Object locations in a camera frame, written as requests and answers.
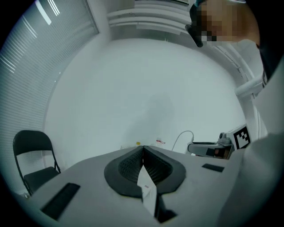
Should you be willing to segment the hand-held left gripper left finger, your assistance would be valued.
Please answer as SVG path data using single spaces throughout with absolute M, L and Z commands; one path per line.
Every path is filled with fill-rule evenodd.
M 80 161 L 48 181 L 28 200 L 20 196 L 16 199 L 30 217 L 49 227 L 154 227 L 156 219 L 142 200 L 118 194 L 104 177 L 110 161 L 139 149 L 120 149 Z M 80 188 L 59 219 L 54 220 L 40 209 L 67 183 Z

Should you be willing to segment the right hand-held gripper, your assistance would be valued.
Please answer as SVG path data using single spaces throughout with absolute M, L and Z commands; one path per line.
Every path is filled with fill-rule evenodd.
M 250 135 L 247 125 L 241 125 L 226 133 L 220 133 L 216 145 L 208 148 L 207 142 L 189 143 L 187 150 L 191 154 L 228 160 L 232 153 L 244 149 L 250 144 Z

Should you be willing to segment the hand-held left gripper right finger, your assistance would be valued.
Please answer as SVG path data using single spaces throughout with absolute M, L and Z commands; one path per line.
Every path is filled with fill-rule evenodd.
M 239 172 L 239 153 L 229 160 L 194 157 L 144 146 L 144 164 L 158 173 L 159 219 L 143 214 L 143 227 L 218 227 Z

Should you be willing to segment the white paper piece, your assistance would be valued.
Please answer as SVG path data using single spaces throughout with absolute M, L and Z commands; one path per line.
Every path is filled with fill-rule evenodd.
M 149 176 L 144 165 L 140 170 L 137 185 L 142 190 L 143 206 L 154 217 L 157 199 L 157 187 Z

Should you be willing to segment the black folding chair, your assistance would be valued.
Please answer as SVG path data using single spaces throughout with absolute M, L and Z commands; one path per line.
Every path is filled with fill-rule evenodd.
M 32 172 L 24 176 L 21 172 L 17 157 L 21 154 L 34 151 L 51 151 L 54 159 L 54 166 Z M 13 139 L 13 153 L 20 178 L 29 195 L 32 195 L 42 185 L 61 173 L 61 169 L 55 157 L 52 142 L 44 132 L 36 130 L 19 131 Z

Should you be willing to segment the grey window blinds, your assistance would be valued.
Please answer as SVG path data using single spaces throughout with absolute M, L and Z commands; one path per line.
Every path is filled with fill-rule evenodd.
M 21 130 L 42 130 L 55 86 L 99 30 L 87 0 L 35 0 L 0 50 L 0 172 L 25 191 L 13 153 Z

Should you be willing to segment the person's black clothing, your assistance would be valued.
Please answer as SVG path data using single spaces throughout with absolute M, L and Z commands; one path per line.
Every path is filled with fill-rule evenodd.
M 257 47 L 259 49 L 260 58 L 263 64 L 262 83 L 263 87 L 265 87 L 278 67 L 282 56 L 284 55 L 284 44 L 277 44 L 272 40 L 262 39 L 260 40 L 260 45 Z

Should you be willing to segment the white long ceiling fixture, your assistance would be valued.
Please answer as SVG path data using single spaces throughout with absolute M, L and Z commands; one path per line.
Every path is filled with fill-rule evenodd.
M 107 14 L 110 27 L 134 26 L 180 35 L 191 22 L 189 8 L 194 0 L 129 0 Z

